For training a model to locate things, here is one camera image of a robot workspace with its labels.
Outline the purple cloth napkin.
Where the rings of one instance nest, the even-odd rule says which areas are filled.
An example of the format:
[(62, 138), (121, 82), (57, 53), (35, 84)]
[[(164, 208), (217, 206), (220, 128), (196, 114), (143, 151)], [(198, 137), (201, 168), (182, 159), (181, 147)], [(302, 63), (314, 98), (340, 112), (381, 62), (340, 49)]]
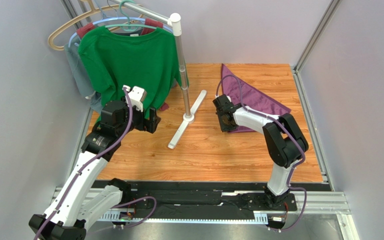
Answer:
[(291, 112), (287, 106), (234, 76), (225, 64), (221, 65), (221, 78), (222, 92), (230, 97), (235, 105), (240, 103), (242, 97), (242, 102), (256, 111), (280, 116)]

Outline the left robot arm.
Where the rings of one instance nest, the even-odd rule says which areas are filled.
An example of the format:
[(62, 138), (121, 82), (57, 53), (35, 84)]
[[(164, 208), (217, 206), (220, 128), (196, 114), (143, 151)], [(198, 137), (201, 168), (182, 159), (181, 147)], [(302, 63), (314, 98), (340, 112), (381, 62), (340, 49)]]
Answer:
[(102, 109), (81, 147), (76, 166), (59, 195), (44, 211), (34, 214), (29, 227), (36, 240), (83, 240), (87, 232), (111, 208), (130, 205), (131, 185), (114, 178), (92, 200), (84, 202), (97, 176), (132, 130), (154, 133), (161, 118), (151, 107), (140, 110), (135, 100), (115, 100)]

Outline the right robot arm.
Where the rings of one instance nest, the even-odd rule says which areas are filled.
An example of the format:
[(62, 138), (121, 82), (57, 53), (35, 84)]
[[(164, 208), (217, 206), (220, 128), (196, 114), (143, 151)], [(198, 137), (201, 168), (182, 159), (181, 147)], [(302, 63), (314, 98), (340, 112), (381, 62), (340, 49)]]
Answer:
[(309, 149), (295, 118), (290, 113), (273, 115), (240, 103), (233, 104), (225, 94), (212, 102), (222, 132), (246, 127), (264, 135), (273, 168), (263, 201), (270, 208), (281, 205), (290, 192), (294, 168), (304, 160)]

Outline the green t-shirt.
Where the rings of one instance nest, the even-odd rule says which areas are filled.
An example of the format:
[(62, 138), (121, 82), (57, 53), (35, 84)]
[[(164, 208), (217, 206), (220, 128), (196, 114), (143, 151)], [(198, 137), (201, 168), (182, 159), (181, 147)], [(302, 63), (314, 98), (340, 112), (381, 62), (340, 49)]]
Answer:
[(175, 37), (162, 28), (125, 36), (100, 26), (82, 38), (78, 54), (102, 106), (121, 100), (124, 86), (137, 86), (146, 91), (143, 111), (148, 117), (151, 108), (164, 104), (174, 81), (181, 82)]

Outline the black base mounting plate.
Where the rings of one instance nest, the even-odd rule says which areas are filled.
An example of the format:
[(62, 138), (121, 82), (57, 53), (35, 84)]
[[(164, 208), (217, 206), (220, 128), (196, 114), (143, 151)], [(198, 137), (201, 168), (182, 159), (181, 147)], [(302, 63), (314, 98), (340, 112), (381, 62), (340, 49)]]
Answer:
[(123, 191), (121, 202), (127, 203), (120, 221), (132, 213), (136, 220), (225, 221), (252, 220), (254, 212), (295, 212), (297, 193), (290, 192), (274, 200), (265, 182), (193, 182), (193, 181), (109, 181), (96, 180), (92, 190), (116, 186)]

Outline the grey garment on rack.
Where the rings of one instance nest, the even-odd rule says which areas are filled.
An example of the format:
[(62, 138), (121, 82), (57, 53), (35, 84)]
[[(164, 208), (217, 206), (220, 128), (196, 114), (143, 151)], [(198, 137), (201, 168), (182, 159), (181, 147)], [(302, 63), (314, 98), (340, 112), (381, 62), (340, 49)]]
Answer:
[(101, 94), (96, 92), (91, 84), (90, 77), (78, 53), (79, 43), (80, 39), (74, 38), (70, 45), (64, 46), (64, 52), (79, 94), (88, 100), (92, 110), (100, 114), (103, 109)]

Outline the teal clothes hanger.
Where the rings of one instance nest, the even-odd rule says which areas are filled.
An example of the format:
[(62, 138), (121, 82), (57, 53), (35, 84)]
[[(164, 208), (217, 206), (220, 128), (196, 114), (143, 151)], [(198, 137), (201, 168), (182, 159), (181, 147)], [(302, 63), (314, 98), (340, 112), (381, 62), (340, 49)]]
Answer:
[(119, 12), (124, 15), (126, 17), (126, 22), (125, 23), (117, 23), (117, 24), (110, 24), (110, 25), (105, 25), (105, 28), (107, 29), (113, 29), (113, 28), (121, 28), (123, 29), (125, 32), (135, 32), (137, 31), (139, 28), (142, 28), (142, 29), (151, 29), (151, 30), (156, 30), (157, 28), (154, 27), (154, 26), (151, 26), (151, 25), (146, 25), (146, 24), (136, 24), (136, 23), (132, 23), (131, 21), (131, 18), (128, 14), (124, 13), (123, 10), (122, 10), (122, 7), (125, 3), (132, 3), (132, 4), (135, 4), (135, 2), (133, 0), (122, 0), (119, 5), (118, 5), (118, 9), (119, 9)]

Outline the white clothes rack stand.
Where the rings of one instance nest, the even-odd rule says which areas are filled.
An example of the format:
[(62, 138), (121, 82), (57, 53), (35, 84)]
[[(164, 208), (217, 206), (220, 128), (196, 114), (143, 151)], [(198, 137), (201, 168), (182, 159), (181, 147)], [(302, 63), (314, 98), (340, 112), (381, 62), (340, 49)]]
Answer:
[(171, 141), (168, 143), (168, 148), (174, 149), (180, 142), (188, 126), (194, 123), (196, 119), (195, 117), (196, 112), (198, 111), (199, 107), (201, 106), (205, 97), (207, 96), (207, 91), (202, 90), (199, 93), (195, 102), (193, 104), (191, 104), (190, 102), (190, 97), (189, 97), (190, 85), (189, 85), (189, 78), (188, 78), (188, 73), (187, 73), (187, 68), (185, 63), (185, 56), (183, 51), (183, 43), (182, 43), (182, 33), (183, 33), (182, 17), (179, 13), (172, 13), (169, 17), (167, 17), (157, 12), (154, 12), (150, 9), (147, 9), (143, 6), (140, 6), (130, 0), (116, 0), (115, 3), (119, 5), (120, 9), (124, 6), (127, 9), (133, 10), (139, 14), (143, 14), (148, 18), (151, 18), (153, 20), (166, 24), (172, 29), (172, 32), (175, 38), (175, 43), (176, 43), (179, 73), (181, 77), (180, 88), (182, 91), (182, 97), (183, 97), (184, 108), (185, 108), (185, 112), (183, 114), (183, 121), (178, 127)]

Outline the wooden clothes hanger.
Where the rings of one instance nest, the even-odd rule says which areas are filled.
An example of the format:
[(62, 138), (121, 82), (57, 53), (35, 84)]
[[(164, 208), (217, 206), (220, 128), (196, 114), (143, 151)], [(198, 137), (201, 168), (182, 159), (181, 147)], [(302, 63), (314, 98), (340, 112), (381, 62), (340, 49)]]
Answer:
[(75, 30), (83, 27), (82, 21), (87, 20), (91, 22), (91, 16), (101, 15), (103, 18), (108, 11), (114, 11), (121, 14), (119, 10), (119, 1), (118, 0), (107, 0), (106, 5), (99, 5), (98, 0), (78, 0), (78, 5), (82, 8), (83, 13), (77, 14), (74, 4), (71, 0), (61, 0), (60, 3), (64, 7), (65, 11), (68, 13), (68, 16), (71, 18), (68, 22), (64, 23), (62, 26), (57, 28), (53, 33), (51, 33), (47, 39), (48, 45), (51, 49), (56, 51), (63, 51), (63, 46), (58, 46), (54, 43), (55, 39), (64, 31), (73, 27)]

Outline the aluminium frame rail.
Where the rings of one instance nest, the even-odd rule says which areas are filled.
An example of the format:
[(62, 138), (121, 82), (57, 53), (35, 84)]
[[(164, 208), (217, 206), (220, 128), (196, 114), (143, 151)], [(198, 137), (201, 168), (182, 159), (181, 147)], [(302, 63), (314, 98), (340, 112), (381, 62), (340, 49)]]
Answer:
[(319, 96), (317, 90), (318, 84), (313, 80), (313, 74), (308, 69), (307, 62), (312, 58), (314, 49), (317, 47), (320, 38), (323, 36), (325, 29), (329, 25), (341, 3), (342, 2), (340, 0), (331, 0), (329, 2), (299, 59), (297, 60), (297, 63), (291, 67), (299, 99), (302, 104), (306, 124), (308, 126), (308, 131), (311, 136), (313, 149), (315, 151), (316, 159), (322, 175), (322, 182), (329, 185), (332, 191), (335, 190), (335, 186), (332, 183), (329, 165), (327, 164), (327, 157), (324, 151), (323, 142), (321, 140), (320, 131), (318, 129), (316, 119), (318, 114), (313, 109)]

